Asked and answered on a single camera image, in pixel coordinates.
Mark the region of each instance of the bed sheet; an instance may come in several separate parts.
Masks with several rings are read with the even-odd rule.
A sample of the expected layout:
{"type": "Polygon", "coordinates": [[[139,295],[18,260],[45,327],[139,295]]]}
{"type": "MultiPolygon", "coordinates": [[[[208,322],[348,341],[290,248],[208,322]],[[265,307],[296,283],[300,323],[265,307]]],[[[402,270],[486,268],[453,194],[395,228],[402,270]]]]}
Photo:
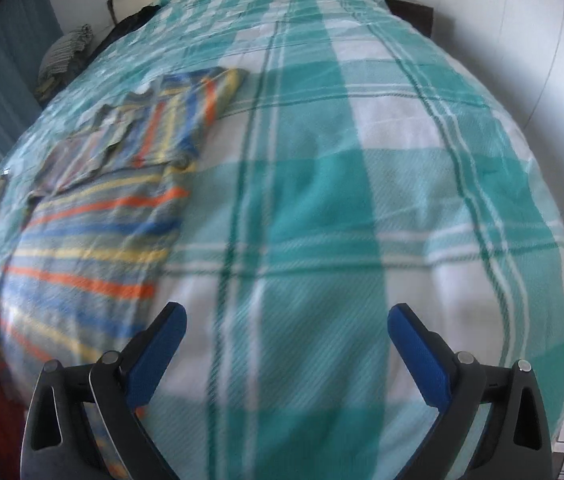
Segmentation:
{"type": "MultiPolygon", "coordinates": [[[[484,364],[530,360],[555,434],[564,227],[506,111],[383,0],[158,4],[2,164],[0,262],[44,156],[96,105],[162,73],[248,70],[151,313],[188,313],[144,418],[180,477],[392,478],[436,415],[386,334],[400,302],[484,364]]],[[[1,343],[8,362],[18,343],[1,343]]]]}

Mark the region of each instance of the folded striped cloth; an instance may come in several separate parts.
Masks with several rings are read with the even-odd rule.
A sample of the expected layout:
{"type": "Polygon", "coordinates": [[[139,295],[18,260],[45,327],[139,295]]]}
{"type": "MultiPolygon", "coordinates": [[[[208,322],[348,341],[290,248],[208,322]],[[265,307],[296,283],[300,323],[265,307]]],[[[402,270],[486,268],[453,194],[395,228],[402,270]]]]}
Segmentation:
{"type": "Polygon", "coordinates": [[[45,360],[92,362],[145,328],[204,134],[243,74],[160,77],[100,108],[48,155],[0,295],[9,363],[19,361],[25,395],[45,360]]]}

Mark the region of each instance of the bedside table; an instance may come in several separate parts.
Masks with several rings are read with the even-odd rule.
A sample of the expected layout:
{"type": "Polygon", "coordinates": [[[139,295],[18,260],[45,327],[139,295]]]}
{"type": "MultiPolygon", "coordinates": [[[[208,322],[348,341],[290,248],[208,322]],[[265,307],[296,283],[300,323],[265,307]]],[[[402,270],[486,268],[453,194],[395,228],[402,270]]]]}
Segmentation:
{"type": "Polygon", "coordinates": [[[433,32],[433,7],[404,0],[384,0],[395,16],[409,22],[425,37],[433,32]]]}

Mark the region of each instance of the yellow stripe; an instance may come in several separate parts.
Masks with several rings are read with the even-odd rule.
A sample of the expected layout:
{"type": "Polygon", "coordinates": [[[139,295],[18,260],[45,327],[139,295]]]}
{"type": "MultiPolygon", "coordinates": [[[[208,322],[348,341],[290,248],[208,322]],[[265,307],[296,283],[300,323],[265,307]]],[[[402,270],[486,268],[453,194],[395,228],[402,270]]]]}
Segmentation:
{"type": "Polygon", "coordinates": [[[127,178],[118,178],[116,180],[111,180],[109,182],[104,182],[103,184],[96,184],[95,186],[89,186],[88,189],[74,193],[71,196],[65,198],[56,198],[50,202],[44,202],[36,206],[36,211],[46,209],[57,204],[62,204],[64,202],[72,202],[77,198],[88,196],[92,193],[97,193],[98,191],[104,191],[107,189],[113,189],[114,187],[127,186],[128,184],[141,184],[143,182],[159,182],[162,176],[159,174],[144,175],[144,176],[131,176],[127,178]]]}
{"type": "Polygon", "coordinates": [[[173,169],[176,170],[178,173],[195,173],[195,170],[197,169],[197,165],[195,161],[193,161],[184,170],[179,170],[178,168],[173,168],[173,169]]]}
{"type": "Polygon", "coordinates": [[[167,88],[162,90],[159,95],[160,96],[165,96],[165,95],[173,95],[176,96],[177,94],[181,94],[182,92],[185,92],[187,90],[190,90],[192,87],[191,85],[185,85],[185,86],[178,86],[176,88],[167,88]]]}
{"type": "Polygon", "coordinates": [[[239,87],[238,71],[233,68],[230,69],[226,73],[226,79],[227,79],[227,86],[229,87],[227,97],[230,99],[231,97],[233,97],[233,94],[235,94],[235,92],[238,91],[238,87],[239,87]]]}
{"type": "Polygon", "coordinates": [[[27,249],[18,248],[14,256],[33,256],[35,258],[58,258],[63,260],[98,260],[102,262],[126,262],[130,264],[149,264],[158,262],[169,255],[166,249],[137,251],[123,249],[27,249]]]}
{"type": "Polygon", "coordinates": [[[83,126],[79,130],[77,130],[75,133],[68,136],[67,139],[71,139],[72,137],[79,137],[79,136],[85,134],[86,132],[88,132],[92,127],[93,127],[92,124],[89,124],[88,126],[83,126]]]}
{"type": "Polygon", "coordinates": [[[39,321],[31,319],[25,314],[22,314],[22,312],[14,306],[6,304],[2,305],[5,306],[11,313],[14,314],[15,317],[18,318],[18,324],[26,324],[34,332],[37,332],[38,334],[49,338],[51,341],[54,341],[55,343],[68,348],[74,354],[78,354],[86,359],[86,361],[89,363],[94,363],[102,355],[101,351],[95,350],[90,346],[86,346],[80,343],[77,339],[73,339],[66,334],[63,334],[62,332],[59,332],[55,328],[51,328],[45,324],[40,323],[39,321]]]}
{"type": "Polygon", "coordinates": [[[167,166],[164,170],[163,175],[172,176],[174,174],[188,173],[188,168],[190,168],[191,166],[193,166],[193,163],[189,164],[186,170],[181,170],[180,168],[176,168],[175,166],[167,166]]]}
{"type": "Polygon", "coordinates": [[[177,113],[180,109],[180,102],[179,96],[175,96],[169,101],[169,107],[167,108],[164,121],[165,121],[165,132],[164,138],[162,139],[161,145],[159,146],[159,152],[161,157],[159,158],[159,162],[168,162],[167,158],[167,150],[169,149],[169,142],[171,142],[172,137],[175,134],[176,128],[176,121],[178,116],[180,115],[177,113]]]}
{"type": "Polygon", "coordinates": [[[118,110],[121,112],[127,112],[129,110],[135,110],[136,108],[144,108],[148,104],[148,101],[145,102],[137,102],[137,103],[129,103],[126,105],[120,105],[118,110]]]}

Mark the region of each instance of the white and teal checkered blanket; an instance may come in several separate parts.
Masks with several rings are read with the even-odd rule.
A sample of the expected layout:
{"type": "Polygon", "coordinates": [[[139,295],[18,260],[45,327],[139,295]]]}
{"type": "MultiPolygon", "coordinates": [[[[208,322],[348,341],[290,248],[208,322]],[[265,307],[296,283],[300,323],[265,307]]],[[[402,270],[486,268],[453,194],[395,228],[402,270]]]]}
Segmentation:
{"type": "Polygon", "coordinates": [[[502,107],[382,0],[159,3],[6,160],[0,254],[44,156],[96,105],[163,73],[249,71],[151,313],[188,312],[144,419],[180,477],[392,478],[436,415],[386,333],[399,302],[484,364],[530,360],[555,434],[564,227],[502,107]]]}

